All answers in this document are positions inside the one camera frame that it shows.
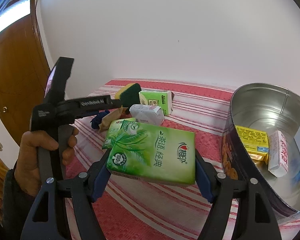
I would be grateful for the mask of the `left forearm dark sleeve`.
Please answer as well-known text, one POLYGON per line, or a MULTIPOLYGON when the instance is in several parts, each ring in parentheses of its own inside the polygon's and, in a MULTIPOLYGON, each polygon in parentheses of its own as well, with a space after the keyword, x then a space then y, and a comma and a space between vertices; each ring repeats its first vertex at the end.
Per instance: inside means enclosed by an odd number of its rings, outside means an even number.
POLYGON ((20 239, 21 233, 35 200, 24 192, 17 183, 13 169, 7 171, 4 180, 2 201, 2 227, 7 239, 20 239))

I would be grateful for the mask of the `person's left hand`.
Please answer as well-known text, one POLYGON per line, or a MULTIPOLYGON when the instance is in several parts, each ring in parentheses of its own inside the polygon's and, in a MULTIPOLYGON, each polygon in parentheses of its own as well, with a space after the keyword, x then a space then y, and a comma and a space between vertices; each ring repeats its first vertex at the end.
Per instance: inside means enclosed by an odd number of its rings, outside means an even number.
POLYGON ((58 142, 45 131, 28 131, 23 134, 14 177, 26 194, 35 197, 42 185, 38 166, 38 149, 57 151, 58 147, 58 142))

